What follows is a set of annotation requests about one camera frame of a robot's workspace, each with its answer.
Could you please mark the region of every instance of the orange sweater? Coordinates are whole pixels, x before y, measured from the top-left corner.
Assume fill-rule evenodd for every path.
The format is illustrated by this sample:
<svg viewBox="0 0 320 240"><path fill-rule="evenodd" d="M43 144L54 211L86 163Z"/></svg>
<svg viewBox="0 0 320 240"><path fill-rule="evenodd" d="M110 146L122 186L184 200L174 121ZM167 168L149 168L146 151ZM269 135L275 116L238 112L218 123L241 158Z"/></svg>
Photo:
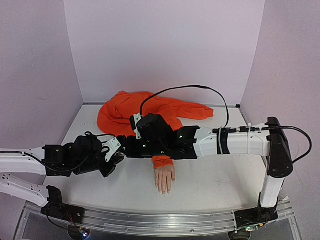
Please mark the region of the orange sweater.
<svg viewBox="0 0 320 240"><path fill-rule="evenodd" d="M140 112L141 103L151 95L151 92L119 92L102 106L97 120L98 127L106 134L134 136L130 117ZM207 106L159 96L151 98L143 106L143 114L149 113L160 114L173 130L183 126L177 117L204 120L214 116L214 110ZM173 165L168 156L154 156L152 161L154 168Z"/></svg>

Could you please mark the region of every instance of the wire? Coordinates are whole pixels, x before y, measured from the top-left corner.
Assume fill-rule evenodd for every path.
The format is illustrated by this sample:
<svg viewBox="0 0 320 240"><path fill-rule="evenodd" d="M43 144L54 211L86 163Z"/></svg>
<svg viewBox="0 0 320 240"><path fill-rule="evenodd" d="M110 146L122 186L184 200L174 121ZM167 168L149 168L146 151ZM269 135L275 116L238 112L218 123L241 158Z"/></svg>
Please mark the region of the wire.
<svg viewBox="0 0 320 240"><path fill-rule="evenodd" d="M226 124L225 124L224 128L228 125L228 123L229 123L229 109L228 109L228 106L227 106L227 103L226 103L226 100L225 100L224 96L222 96L222 94L220 92L218 92L217 90L214 90L211 87L202 86L202 85L186 85L186 86L171 87L171 88L167 88L165 90L159 91L159 92L149 96L140 105L140 114L141 114L141 116L143 116L143 107L144 107L145 103L147 101L149 101L150 99L154 98L155 96L158 96L159 94L167 92L169 90L186 89L186 88L208 89L208 90L211 90L211 91L214 91L215 93L217 93L223 99L223 102L224 102L224 105L225 105L225 109L226 109Z"/></svg>
<svg viewBox="0 0 320 240"><path fill-rule="evenodd" d="M73 171L73 170L76 170L76 169L80 168L80 167L86 162L86 160L88 159L88 157L89 157L89 155L90 155L90 154L88 154L88 156L86 156L86 158L85 158L78 166L76 166L76 167L74 167L74 168L71 168L71 169L68 169L68 170L56 170L56 169L53 169L53 168L45 165L45 164L44 164L42 161L40 161L37 157L35 157L35 156L33 156L33 155L31 155L31 154L29 154L29 153L27 153L27 152L22 152L22 151L0 151L0 154L21 154L21 155L26 155L26 156L28 156L28 157L33 158L34 160L36 160L38 163L40 163L40 164L41 164L42 166L44 166L45 168L47 168L47 169L49 169L49 170L51 170L51 171L53 171L53 172L56 172L56 173L67 173L67 172L71 172L71 171Z"/></svg>
<svg viewBox="0 0 320 240"><path fill-rule="evenodd" d="M65 227L63 227L63 226L60 226L60 225L58 225L58 224L55 224L53 221L50 220L50 218L49 218L49 216L48 216L47 209L45 209L45 215L46 215L46 218L48 219L48 221L49 221L50 223L52 223L53 225L55 225L56 227L58 227L58 228L60 228L60 229L63 229L63 230L68 231L67 228L65 228Z"/></svg>
<svg viewBox="0 0 320 240"><path fill-rule="evenodd" d="M100 135L95 135L97 138L99 137L104 137L104 136L112 136L115 137L116 135L112 134L112 133L106 133L106 134L100 134Z"/></svg>
<svg viewBox="0 0 320 240"><path fill-rule="evenodd" d="M72 215L71 215L71 214L69 214L69 213L66 213L66 215L67 215L67 216L68 216L68 218L70 219L70 221L71 221L71 223L73 224L73 226L74 226L76 229L78 229L78 231L79 231L79 227L75 224L75 222L74 222L74 219L73 219Z"/></svg>
<svg viewBox="0 0 320 240"><path fill-rule="evenodd" d="M298 157L297 159L295 159L292 163L296 163L299 160L303 159L304 157L306 157L312 150L312 140L311 137L303 130L301 130L298 127L295 126L269 126L269 127L263 127L261 130L265 131L265 130L277 130L277 129L289 129L289 130L295 130L301 134L303 134L309 141L309 149L308 151L306 151L304 154L302 154L300 157Z"/></svg>

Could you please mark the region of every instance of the white tabletop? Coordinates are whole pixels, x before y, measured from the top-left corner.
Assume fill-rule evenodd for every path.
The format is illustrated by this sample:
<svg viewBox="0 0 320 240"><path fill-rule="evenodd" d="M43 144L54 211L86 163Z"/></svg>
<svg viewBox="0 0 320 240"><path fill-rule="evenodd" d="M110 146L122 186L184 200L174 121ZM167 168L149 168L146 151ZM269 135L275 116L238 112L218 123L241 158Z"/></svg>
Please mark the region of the white tabletop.
<svg viewBox="0 0 320 240"><path fill-rule="evenodd" d="M84 105L63 144L74 142L86 131L101 134L97 117L101 105ZM245 126L237 108L230 108L230 127ZM219 128L226 110L214 107L207 120L182 118L184 126ZM130 212L202 212L256 207L265 177L260 156L219 155L198 160L176 160L176 182L170 196L163 197L155 185L154 165L149 158L125 158L114 173L103 178L99 171L71 177L52 176L44 185L59 188L63 201L82 207Z"/></svg>

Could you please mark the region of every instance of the prosthetic hand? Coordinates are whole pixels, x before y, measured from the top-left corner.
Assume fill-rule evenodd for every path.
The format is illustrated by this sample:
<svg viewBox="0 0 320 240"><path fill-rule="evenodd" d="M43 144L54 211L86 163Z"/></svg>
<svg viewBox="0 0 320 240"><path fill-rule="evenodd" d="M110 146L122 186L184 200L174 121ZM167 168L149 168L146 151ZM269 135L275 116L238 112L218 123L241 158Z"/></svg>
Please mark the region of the prosthetic hand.
<svg viewBox="0 0 320 240"><path fill-rule="evenodd" d="M163 166L155 169L155 186L164 197L170 195L172 181L176 181L175 166Z"/></svg>

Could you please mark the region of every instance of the robotic arm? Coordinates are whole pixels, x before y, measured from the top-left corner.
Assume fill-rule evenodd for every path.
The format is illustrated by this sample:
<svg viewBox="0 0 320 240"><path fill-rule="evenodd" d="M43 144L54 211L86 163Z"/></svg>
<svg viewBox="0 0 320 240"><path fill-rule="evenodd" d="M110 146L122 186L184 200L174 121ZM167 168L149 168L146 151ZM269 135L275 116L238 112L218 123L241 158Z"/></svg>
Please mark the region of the robotic arm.
<svg viewBox="0 0 320 240"><path fill-rule="evenodd" d="M275 117L268 123L236 128L185 126L173 131L161 115L140 114L131 118L136 136L86 132L74 143L46 145L30 150L0 150L0 192L26 199L42 207L47 216L68 221L66 213L80 223L84 209L64 204L61 192L53 186L39 186L20 180L11 173L70 177L99 170L108 177L124 157L169 156L174 160L198 159L210 155L259 155L266 157L266 175L256 208L235 212L237 228L276 220L279 192L293 171L288 140Z"/></svg>

